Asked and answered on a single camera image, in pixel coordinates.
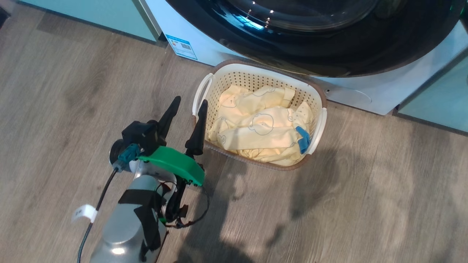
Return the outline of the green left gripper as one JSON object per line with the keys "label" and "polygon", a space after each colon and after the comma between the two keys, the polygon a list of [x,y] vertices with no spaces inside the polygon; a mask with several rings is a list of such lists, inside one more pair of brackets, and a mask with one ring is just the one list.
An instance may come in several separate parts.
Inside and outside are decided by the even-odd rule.
{"label": "green left gripper", "polygon": [[139,155],[139,160],[148,161],[176,177],[177,191],[169,199],[165,217],[166,220],[177,220],[186,216],[186,209],[181,208],[182,196],[187,185],[203,186],[205,181],[205,171],[195,160],[195,156],[203,154],[206,118],[208,112],[208,102],[206,99],[201,103],[198,111],[198,120],[194,127],[191,137],[186,141],[186,152],[181,153],[174,148],[166,147],[166,137],[170,130],[173,118],[177,115],[181,102],[181,96],[176,96],[168,109],[162,115],[158,122],[157,135],[159,146],[152,155]]}

